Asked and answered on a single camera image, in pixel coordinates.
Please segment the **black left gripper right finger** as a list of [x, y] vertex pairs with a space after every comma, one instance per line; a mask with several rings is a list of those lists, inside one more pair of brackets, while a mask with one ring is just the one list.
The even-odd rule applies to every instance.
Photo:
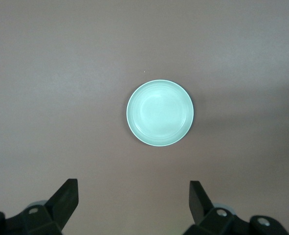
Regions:
[[189, 185], [189, 208], [194, 224], [186, 235], [248, 235], [250, 225], [231, 210], [214, 206], [199, 181]]

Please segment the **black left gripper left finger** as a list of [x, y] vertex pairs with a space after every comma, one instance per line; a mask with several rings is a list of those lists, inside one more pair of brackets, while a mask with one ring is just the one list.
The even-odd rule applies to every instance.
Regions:
[[79, 203], [78, 180], [68, 179], [43, 204], [27, 207], [5, 221], [5, 235], [61, 235]]

